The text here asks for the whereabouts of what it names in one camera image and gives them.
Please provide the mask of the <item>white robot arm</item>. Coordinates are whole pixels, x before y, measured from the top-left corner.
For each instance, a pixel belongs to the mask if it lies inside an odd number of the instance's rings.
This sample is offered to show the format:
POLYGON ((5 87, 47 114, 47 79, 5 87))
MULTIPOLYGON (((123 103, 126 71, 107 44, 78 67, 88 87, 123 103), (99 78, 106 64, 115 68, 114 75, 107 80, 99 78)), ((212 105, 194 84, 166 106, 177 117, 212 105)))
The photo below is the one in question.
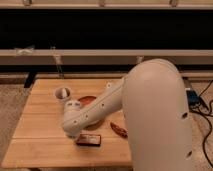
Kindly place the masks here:
POLYGON ((68 109, 62 128, 73 137, 118 110, 125 116, 134 171, 194 171, 187 95, 174 64, 138 64, 89 105, 68 109))

